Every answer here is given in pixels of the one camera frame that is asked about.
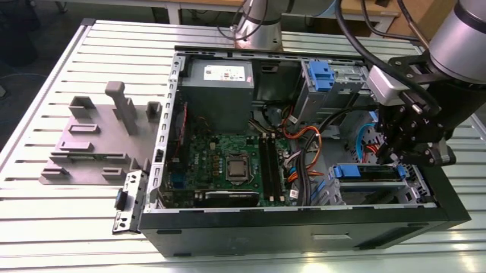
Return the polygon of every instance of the motherboard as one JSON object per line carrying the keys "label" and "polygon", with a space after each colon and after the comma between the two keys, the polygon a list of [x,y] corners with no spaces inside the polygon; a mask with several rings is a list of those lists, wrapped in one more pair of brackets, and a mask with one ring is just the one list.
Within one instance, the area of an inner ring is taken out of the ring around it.
{"label": "motherboard", "polygon": [[164,206],[221,206],[237,199],[248,206],[289,205],[280,168],[288,152],[286,140],[274,135],[192,135],[186,169],[169,174]]}

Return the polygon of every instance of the green circuit board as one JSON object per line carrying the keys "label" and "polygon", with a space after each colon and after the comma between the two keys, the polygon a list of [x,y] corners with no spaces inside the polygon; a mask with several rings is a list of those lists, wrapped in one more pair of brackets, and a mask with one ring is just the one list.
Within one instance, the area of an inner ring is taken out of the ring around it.
{"label": "green circuit board", "polygon": [[[278,157],[288,150],[285,139],[274,140],[274,148]],[[250,191],[260,194],[258,206],[284,206],[289,204],[288,194],[285,194],[282,169],[278,170],[280,188],[282,189],[282,201],[268,201],[262,198],[262,181],[260,174],[260,152],[257,146],[257,136],[245,135],[206,135],[193,136],[189,144],[188,169],[184,177],[184,189],[173,190],[174,202],[178,199],[178,207],[185,207],[186,203],[180,202],[186,198],[186,193],[196,190],[236,190]],[[228,160],[242,158],[246,162],[246,180],[244,182],[230,182],[226,177]]]}

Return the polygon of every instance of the cpu socket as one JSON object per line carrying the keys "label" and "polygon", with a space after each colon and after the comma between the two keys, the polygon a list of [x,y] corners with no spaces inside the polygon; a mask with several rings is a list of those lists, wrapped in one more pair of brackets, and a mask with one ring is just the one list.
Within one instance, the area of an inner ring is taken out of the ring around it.
{"label": "cpu socket", "polygon": [[248,181],[248,155],[229,154],[225,157],[225,180],[238,186]]}

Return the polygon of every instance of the floor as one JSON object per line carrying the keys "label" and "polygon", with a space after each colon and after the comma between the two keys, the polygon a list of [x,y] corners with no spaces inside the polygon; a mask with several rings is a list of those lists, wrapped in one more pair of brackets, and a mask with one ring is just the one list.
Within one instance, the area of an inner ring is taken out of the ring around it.
{"label": "floor", "polygon": [[[53,2],[35,2],[34,12],[39,21],[39,28],[29,32],[29,36],[37,49],[38,57],[29,65],[15,68],[0,61],[0,86],[6,91],[5,95],[2,97],[0,96],[0,148],[3,146],[14,130],[43,79],[55,64],[83,18],[146,23],[153,23],[156,20],[158,23],[168,23],[168,16],[164,9],[81,3],[67,3],[66,8],[67,12],[59,14]],[[232,18],[233,14],[225,12],[190,10],[181,12],[181,23],[190,25],[228,26]],[[308,18],[285,17],[281,21],[282,30],[313,32],[316,28],[309,23]],[[7,76],[18,73],[31,74]],[[479,109],[477,116],[481,121],[486,121],[484,106]]]}

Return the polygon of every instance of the sticker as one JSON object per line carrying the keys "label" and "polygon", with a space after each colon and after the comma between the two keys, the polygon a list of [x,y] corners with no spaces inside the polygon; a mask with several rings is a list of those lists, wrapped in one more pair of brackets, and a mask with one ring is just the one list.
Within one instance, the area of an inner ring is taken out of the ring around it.
{"label": "sticker", "polygon": [[289,196],[289,198],[297,199],[297,197],[298,197],[298,191],[290,189],[288,196]]}
{"label": "sticker", "polygon": [[293,123],[293,124],[294,124],[294,122],[296,122],[296,117],[293,117],[292,115],[289,115],[289,116],[288,116],[288,120],[289,120],[289,122],[290,122],[290,123]]}
{"label": "sticker", "polygon": [[244,67],[226,67],[222,65],[206,65],[204,67],[205,81],[245,81]]}

